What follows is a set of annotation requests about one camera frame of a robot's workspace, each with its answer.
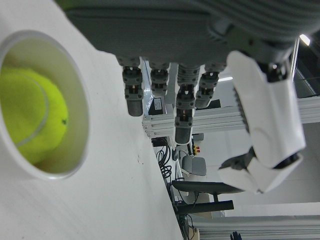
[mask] black cable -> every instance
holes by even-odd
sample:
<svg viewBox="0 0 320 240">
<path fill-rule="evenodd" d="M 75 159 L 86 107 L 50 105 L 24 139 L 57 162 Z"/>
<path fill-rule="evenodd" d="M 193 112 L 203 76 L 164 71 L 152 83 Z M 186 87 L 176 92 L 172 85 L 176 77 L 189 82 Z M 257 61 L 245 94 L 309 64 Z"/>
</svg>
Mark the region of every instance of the black cable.
<svg viewBox="0 0 320 240">
<path fill-rule="evenodd" d="M 189 214 L 187 214 L 187 216 L 189 216 L 189 218 L 191 219 L 191 226 L 189 225 L 189 227 L 192 228 L 192 231 L 193 231 L 193 235 L 192 235 L 192 237 L 190 238 L 190 240 L 192 240 L 192 239 L 194 238 L 194 236 L 195 236 L 194 221 L 192 220 L 192 217 L 191 217 Z"/>
<path fill-rule="evenodd" d="M 162 147 L 162 149 L 156 153 L 156 158 L 158 160 L 158 165 L 160 167 L 162 177 L 164 179 L 167 179 L 169 177 L 171 178 L 172 166 L 170 166 L 170 165 L 167 166 L 167 163 L 169 162 L 169 160 L 171 158 L 170 146 L 169 146 L 168 141 L 165 137 L 158 137 L 157 140 L 164 143 L 164 146 Z"/>
</svg>

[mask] table surface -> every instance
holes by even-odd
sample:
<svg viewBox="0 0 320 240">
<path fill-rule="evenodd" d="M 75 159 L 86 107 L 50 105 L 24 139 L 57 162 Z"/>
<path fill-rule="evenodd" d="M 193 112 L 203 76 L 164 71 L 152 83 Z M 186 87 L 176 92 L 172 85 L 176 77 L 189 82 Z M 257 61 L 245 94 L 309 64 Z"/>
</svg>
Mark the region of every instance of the table surface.
<svg viewBox="0 0 320 240">
<path fill-rule="evenodd" d="M 91 133 L 72 177 L 2 180 L 0 239 L 182 239 L 142 119 L 127 113 L 115 56 L 95 50 L 53 1 L 1 0 L 3 27 L 41 31 L 67 49 L 85 81 Z"/>
</svg>

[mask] yellow tennis ball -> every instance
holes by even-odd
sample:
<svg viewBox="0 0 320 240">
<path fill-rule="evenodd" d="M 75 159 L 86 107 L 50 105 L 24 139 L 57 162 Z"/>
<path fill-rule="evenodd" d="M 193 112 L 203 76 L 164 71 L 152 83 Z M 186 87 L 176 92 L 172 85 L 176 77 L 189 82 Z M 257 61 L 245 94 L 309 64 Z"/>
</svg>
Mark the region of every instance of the yellow tennis ball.
<svg viewBox="0 0 320 240">
<path fill-rule="evenodd" d="M 57 86 L 31 69 L 3 67 L 0 103 L 6 128 L 20 153 L 31 164 L 47 159 L 68 126 L 67 105 Z"/>
</svg>

